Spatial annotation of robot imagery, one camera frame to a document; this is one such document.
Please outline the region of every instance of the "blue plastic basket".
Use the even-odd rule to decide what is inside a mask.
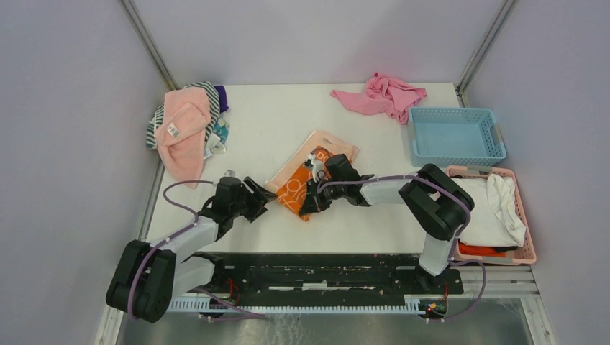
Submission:
[[[490,109],[409,109],[407,124],[414,166],[433,163],[493,166],[506,158],[496,117]]]

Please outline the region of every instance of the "clothing tag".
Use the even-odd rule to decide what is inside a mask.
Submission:
[[[176,126],[174,126],[173,124],[170,124],[168,126],[168,132],[169,134],[171,134],[172,137],[174,137],[174,139],[180,136],[180,131],[178,131]]]

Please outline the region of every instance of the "pink towel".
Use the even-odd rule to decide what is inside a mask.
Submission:
[[[366,82],[362,93],[333,90],[330,95],[351,111],[362,115],[386,113],[398,123],[405,124],[409,120],[407,111],[426,97],[426,89],[414,88],[398,78],[375,73]]]
[[[204,170],[209,99],[203,88],[185,88],[165,94],[163,124],[155,131],[157,150],[177,181],[198,180]],[[195,188],[196,183],[189,183]]]

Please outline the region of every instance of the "orange towel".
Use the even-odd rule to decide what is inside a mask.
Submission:
[[[311,178],[311,171],[303,163],[310,152],[321,147],[331,152],[331,155],[345,153],[350,161],[355,160],[358,155],[356,146],[343,142],[327,132],[314,131],[276,176],[265,184],[267,190],[277,194],[278,202],[296,215],[303,206],[307,194],[307,181]],[[324,150],[319,150],[316,152],[316,158],[326,162],[329,156]],[[309,217],[306,215],[301,219],[308,221]]]

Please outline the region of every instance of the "white wall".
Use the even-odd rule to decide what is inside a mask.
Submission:
[[[178,85],[457,83],[501,0],[136,0]]]
[[[610,328],[610,1],[520,1],[468,92],[492,108],[536,244],[560,344]]]
[[[164,85],[117,1],[3,1],[0,80],[0,344],[89,344]]]

